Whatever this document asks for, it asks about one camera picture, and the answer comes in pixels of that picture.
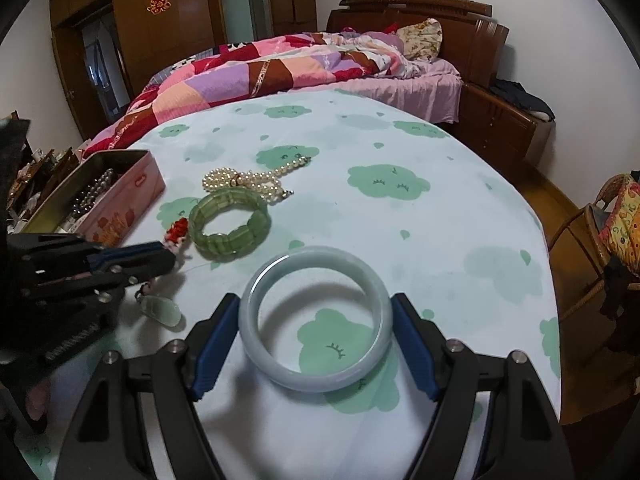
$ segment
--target blue gripper pad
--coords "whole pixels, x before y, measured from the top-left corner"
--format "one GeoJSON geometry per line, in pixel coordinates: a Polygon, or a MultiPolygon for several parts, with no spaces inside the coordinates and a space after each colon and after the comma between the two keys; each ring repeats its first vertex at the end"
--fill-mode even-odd
{"type": "Polygon", "coordinates": [[[163,249],[164,245],[161,242],[148,242],[126,247],[106,248],[99,253],[89,254],[86,260],[89,263],[91,272],[95,272],[112,261],[117,262],[130,256],[139,256],[140,254],[152,253],[163,249]]]}
{"type": "Polygon", "coordinates": [[[422,342],[411,318],[395,296],[391,298],[391,307],[394,313],[394,335],[415,385],[431,400],[437,400],[440,397],[440,387],[434,376],[433,357],[422,342]]]}
{"type": "Polygon", "coordinates": [[[229,303],[222,318],[211,331],[209,339],[198,355],[195,377],[191,385],[194,400],[200,400],[211,391],[218,380],[226,355],[238,333],[238,309],[240,298],[237,296],[229,303]]]}

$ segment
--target door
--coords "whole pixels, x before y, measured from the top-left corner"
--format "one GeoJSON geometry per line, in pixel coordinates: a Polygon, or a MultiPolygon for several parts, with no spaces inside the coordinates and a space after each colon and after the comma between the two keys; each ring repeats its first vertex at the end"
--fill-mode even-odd
{"type": "Polygon", "coordinates": [[[66,102],[82,138],[92,139],[109,123],[86,72],[82,33],[72,28],[57,27],[53,29],[52,43],[66,102]]]}

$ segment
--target jade bangle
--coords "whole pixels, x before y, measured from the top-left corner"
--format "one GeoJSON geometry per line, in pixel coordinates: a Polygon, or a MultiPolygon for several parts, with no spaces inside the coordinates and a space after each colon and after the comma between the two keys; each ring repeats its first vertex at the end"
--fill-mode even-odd
{"type": "Polygon", "coordinates": [[[244,351],[268,378],[291,390],[322,393],[345,388],[367,375],[380,362],[391,343],[393,311],[380,277],[361,259],[331,247],[306,246],[276,256],[249,281],[238,313],[238,330],[244,351]],[[369,349],[353,365],[325,376],[310,376],[285,368],[264,347],[258,330],[258,310],[270,288],[300,269],[333,269],[349,276],[367,297],[373,318],[369,349]]]}
{"type": "Polygon", "coordinates": [[[218,189],[204,197],[189,215],[189,236],[203,256],[213,260],[232,260],[253,251],[269,233],[271,217],[267,203],[244,187],[218,189]],[[235,206],[254,209],[246,225],[229,234],[203,234],[207,222],[235,206]]]}

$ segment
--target pale blue jade bangle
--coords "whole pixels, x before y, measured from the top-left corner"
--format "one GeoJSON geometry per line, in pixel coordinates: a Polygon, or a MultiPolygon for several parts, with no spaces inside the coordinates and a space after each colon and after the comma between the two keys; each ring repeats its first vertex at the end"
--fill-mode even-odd
{"type": "Polygon", "coordinates": [[[371,267],[345,251],[311,246],[276,256],[254,274],[240,301],[238,329],[247,356],[272,381],[299,392],[321,393],[345,388],[372,371],[391,342],[392,322],[389,294],[371,267]],[[311,268],[336,270],[356,282],[366,295],[373,318],[371,345],[366,353],[348,368],[325,376],[305,375],[279,364],[258,333],[258,309],[270,288],[296,270],[311,268]]]}

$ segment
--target pearl strand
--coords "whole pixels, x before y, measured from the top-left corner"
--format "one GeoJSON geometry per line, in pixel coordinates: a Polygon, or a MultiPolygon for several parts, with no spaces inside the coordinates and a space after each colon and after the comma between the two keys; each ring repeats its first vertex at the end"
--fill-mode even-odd
{"type": "Polygon", "coordinates": [[[301,156],[271,171],[241,173],[232,168],[211,170],[202,179],[202,187],[212,192],[225,187],[245,187],[258,193],[267,202],[284,200],[293,195],[293,191],[284,189],[279,177],[306,166],[311,161],[309,156],[301,156]]]}

